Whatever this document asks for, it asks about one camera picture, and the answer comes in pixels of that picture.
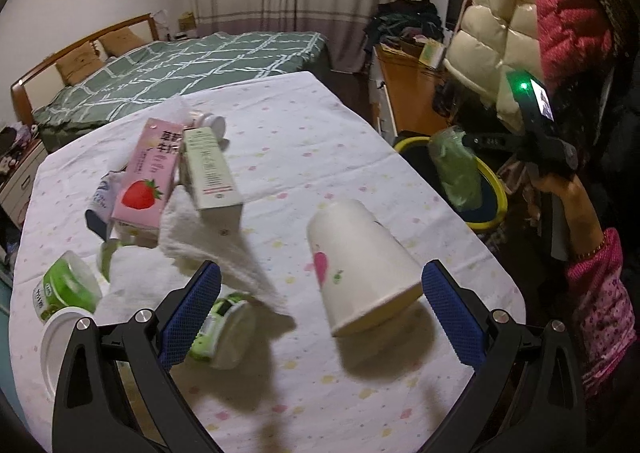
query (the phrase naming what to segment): bracelet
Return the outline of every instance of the bracelet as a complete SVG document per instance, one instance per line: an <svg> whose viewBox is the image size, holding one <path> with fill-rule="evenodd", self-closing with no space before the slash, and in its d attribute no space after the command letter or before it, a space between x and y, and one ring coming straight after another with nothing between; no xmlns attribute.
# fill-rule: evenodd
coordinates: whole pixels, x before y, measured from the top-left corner
<svg viewBox="0 0 640 453"><path fill-rule="evenodd" d="M586 261L588 259L593 258L595 255L597 255L597 253L599 253L602 250L602 248L606 245L606 243L607 243L607 237L604 237L602 239L602 242L600 243L600 245L597 246L592 251L589 251L588 253L582 253L581 255L574 256L574 262L578 263L579 261Z"/></svg>

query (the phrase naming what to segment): drawer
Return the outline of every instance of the drawer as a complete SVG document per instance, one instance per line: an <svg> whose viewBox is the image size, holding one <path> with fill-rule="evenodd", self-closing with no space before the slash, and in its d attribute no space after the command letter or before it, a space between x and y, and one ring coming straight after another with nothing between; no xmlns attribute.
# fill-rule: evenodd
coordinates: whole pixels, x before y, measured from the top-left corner
<svg viewBox="0 0 640 453"><path fill-rule="evenodd" d="M16 223L16 220L12 217L12 213L15 212L16 208L18 208L18 211L22 209L24 203L28 202L31 190L33 190L33 181L36 178L38 166L42 164L46 157L47 152L44 146L39 144L27 159L22 162L2 189L0 204L14 223Z"/></svg>
<svg viewBox="0 0 640 453"><path fill-rule="evenodd" d="M369 101L369 106L371 106L373 129L380 133L380 105L377 102Z"/></svg>
<svg viewBox="0 0 640 453"><path fill-rule="evenodd" d="M369 67L369 79L374 81L377 86L380 86L382 81L385 80L382 76L382 67L380 66L380 61L375 50L373 51L373 58L371 60L371 66Z"/></svg>
<svg viewBox="0 0 640 453"><path fill-rule="evenodd" d="M377 83L373 79L369 80L369 99L370 102L379 102L378 100L378 90L382 83Z"/></svg>
<svg viewBox="0 0 640 453"><path fill-rule="evenodd" d="M394 119L394 112L391 109L391 101L389 94L386 91L386 84L378 89L378 99L380 100L380 114L378 116L378 123L380 126L380 135L389 144L393 144L396 136L398 136L398 130L396 129L396 120Z"/></svg>
<svg viewBox="0 0 640 453"><path fill-rule="evenodd" d="M28 197L23 197L18 200L18 203L15 205L14 209L7 213L11 221L22 229L22 224L24 224L24 219L27 217L27 208L29 207L29 202L31 201L31 193Z"/></svg>

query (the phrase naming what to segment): white towel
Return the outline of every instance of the white towel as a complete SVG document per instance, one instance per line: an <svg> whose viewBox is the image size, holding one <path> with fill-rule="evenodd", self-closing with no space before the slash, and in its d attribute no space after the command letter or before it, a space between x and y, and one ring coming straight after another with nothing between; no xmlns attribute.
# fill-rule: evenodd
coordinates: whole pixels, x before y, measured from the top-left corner
<svg viewBox="0 0 640 453"><path fill-rule="evenodd" d="M158 248L121 247L111 258L109 292L98 304L94 320L111 325L128 321L140 309L155 310L169 292L184 287L194 272L181 271Z"/></svg>
<svg viewBox="0 0 640 453"><path fill-rule="evenodd" d="M288 316L284 299L256 263L238 226L220 235L215 213L205 220L187 190L177 186L162 213L158 247L171 258L216 262L226 285L248 292L274 312Z"/></svg>

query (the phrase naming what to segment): floor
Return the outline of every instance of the floor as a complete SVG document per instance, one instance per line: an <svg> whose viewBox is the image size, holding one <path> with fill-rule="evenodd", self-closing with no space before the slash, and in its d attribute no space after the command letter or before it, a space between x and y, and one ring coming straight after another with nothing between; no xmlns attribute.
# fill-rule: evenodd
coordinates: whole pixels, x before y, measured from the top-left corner
<svg viewBox="0 0 640 453"><path fill-rule="evenodd" d="M331 71L324 78L324 85L338 96L348 109L373 125L368 81L366 74L343 74Z"/></svg>
<svg viewBox="0 0 640 453"><path fill-rule="evenodd" d="M8 308L10 297L9 287L0 281L0 305ZM4 311L0 311L0 390L20 419L25 422L17 393L15 393L14 374L9 356L9 316Z"/></svg>

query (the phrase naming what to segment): white container lid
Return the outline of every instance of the white container lid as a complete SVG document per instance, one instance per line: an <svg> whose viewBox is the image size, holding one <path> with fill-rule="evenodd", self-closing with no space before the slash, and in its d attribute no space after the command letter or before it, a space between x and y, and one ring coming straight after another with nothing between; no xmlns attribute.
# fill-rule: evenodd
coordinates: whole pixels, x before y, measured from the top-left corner
<svg viewBox="0 0 640 453"><path fill-rule="evenodd" d="M213 135L216 136L216 140L221 142L225 138L226 132L226 120L224 117L214 115L213 113L205 113L200 118L200 126L208 126L211 128Z"/></svg>
<svg viewBox="0 0 640 453"><path fill-rule="evenodd" d="M44 384L52 401L56 398L56 386L66 346L69 344L76 322L84 317L92 318L93 314L80 307L66 307L55 312L44 325L40 344L40 367Z"/></svg>

